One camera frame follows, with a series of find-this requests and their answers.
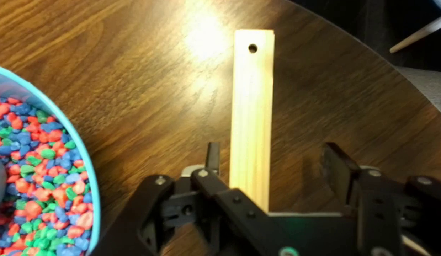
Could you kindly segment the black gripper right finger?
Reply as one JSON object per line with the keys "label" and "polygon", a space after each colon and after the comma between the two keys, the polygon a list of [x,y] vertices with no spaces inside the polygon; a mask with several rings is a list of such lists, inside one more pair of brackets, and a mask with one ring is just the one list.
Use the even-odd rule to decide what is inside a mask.
{"label": "black gripper right finger", "polygon": [[353,186],[361,167],[338,144],[326,142],[322,155],[322,175],[343,205],[352,203]]}

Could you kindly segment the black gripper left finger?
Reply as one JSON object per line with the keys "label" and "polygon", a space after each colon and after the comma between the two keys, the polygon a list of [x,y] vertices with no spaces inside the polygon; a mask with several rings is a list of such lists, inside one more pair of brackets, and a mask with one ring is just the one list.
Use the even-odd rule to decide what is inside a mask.
{"label": "black gripper left finger", "polygon": [[220,142],[210,142],[208,144],[205,168],[208,171],[213,171],[215,175],[221,174],[221,144]]}

